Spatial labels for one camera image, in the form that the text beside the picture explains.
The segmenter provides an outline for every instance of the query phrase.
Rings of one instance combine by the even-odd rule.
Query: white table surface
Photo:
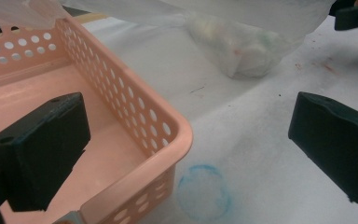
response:
[[[266,77],[242,80],[221,74],[180,28],[85,24],[194,130],[173,195],[141,223],[358,224],[358,204],[287,137],[299,91],[358,110],[358,29],[333,23]]]

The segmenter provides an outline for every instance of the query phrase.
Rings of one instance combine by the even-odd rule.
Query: plastic bag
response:
[[[262,77],[327,17],[336,0],[61,0],[124,21],[183,26],[229,77]]]
[[[195,14],[186,26],[206,57],[229,77],[262,77],[303,39],[292,40],[254,26]]]
[[[65,17],[57,0],[0,0],[0,26],[51,29]]]

